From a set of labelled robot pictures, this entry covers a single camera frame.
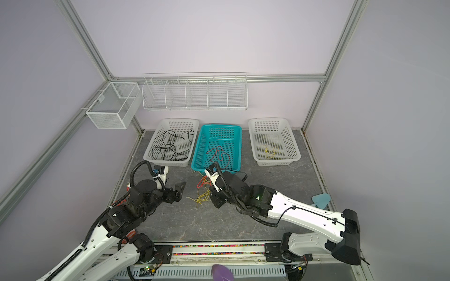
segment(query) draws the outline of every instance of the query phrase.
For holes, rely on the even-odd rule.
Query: light blue fan-shaped object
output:
[[[328,203],[331,200],[331,196],[327,193],[322,193],[322,194],[318,194],[318,195],[314,195],[312,197],[312,201],[314,202],[314,204],[312,204],[311,206],[315,206],[319,209],[325,209],[328,205]]]

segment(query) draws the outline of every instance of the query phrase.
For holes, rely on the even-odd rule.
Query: gray countertop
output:
[[[293,130],[300,150],[301,159],[286,166],[260,167],[253,159],[250,135],[243,131],[241,171],[248,174],[246,183],[262,184],[271,187],[297,201],[312,204],[311,197],[322,193],[319,180],[306,150],[301,132]],[[131,168],[142,161],[153,132],[146,131],[131,163]],[[231,204],[216,209],[211,202],[204,202],[196,208],[191,198],[197,198],[197,183],[202,176],[187,167],[170,167],[167,175],[167,187],[175,183],[186,182],[183,199],[173,204],[162,203],[155,213],[147,218],[138,228],[154,242],[169,241],[230,241],[230,240],[280,240],[285,232],[308,233],[310,230],[292,223],[281,221],[277,228],[267,227],[252,218],[241,215]],[[119,190],[119,195],[126,191],[129,173]],[[149,171],[142,166],[135,174],[135,184],[149,179]]]

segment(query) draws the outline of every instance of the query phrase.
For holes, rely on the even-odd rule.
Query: white wire rack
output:
[[[202,73],[179,73],[181,76],[174,74],[144,75],[142,97],[145,109],[246,110],[248,107],[245,73],[218,73],[213,76],[201,76]]]
[[[86,110],[99,129],[126,129],[141,103],[137,83],[110,82]]]

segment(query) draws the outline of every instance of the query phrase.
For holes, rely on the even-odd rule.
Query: purple object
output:
[[[214,281],[234,281],[231,271],[221,264],[212,266],[212,278]]]

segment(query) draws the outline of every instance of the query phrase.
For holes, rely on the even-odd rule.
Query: white label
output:
[[[98,98],[99,103],[102,103],[102,101],[105,99],[105,95],[101,94]]]

